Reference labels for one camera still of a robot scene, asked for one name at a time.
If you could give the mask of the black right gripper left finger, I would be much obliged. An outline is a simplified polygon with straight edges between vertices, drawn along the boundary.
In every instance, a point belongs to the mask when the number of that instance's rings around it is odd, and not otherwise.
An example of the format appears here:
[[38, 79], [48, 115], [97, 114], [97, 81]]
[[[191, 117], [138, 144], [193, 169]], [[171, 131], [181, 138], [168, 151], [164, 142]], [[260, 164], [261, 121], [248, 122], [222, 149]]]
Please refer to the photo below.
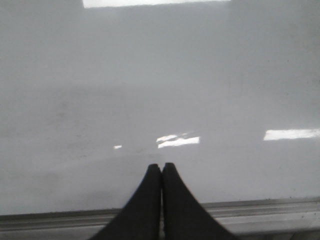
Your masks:
[[160, 232], [162, 173], [150, 164], [124, 208], [92, 240], [158, 240]]

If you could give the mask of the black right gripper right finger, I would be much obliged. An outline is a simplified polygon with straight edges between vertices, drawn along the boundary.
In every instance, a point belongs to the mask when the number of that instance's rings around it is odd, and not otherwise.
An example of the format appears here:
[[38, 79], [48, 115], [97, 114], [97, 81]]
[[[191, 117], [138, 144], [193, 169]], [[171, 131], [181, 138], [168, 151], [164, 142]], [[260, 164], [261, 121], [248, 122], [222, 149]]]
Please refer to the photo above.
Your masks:
[[174, 163], [162, 170], [162, 201], [166, 240], [236, 240], [213, 219], [181, 179]]

